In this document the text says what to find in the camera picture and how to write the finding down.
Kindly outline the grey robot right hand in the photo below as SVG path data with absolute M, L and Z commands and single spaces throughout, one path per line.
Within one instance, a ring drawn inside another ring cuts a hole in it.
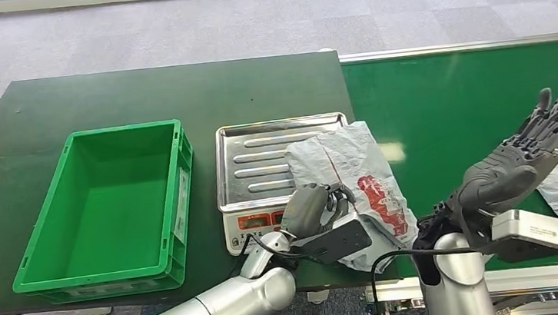
M 452 217 L 478 218 L 518 205 L 558 165 L 558 98 L 539 91 L 536 106 L 514 134 L 470 166 L 446 199 Z

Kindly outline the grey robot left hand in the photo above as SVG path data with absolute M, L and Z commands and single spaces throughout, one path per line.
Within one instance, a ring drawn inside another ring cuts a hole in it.
M 281 232 L 293 239 L 324 233 L 355 203 L 354 193 L 341 182 L 303 184 L 294 191 L 284 209 Z

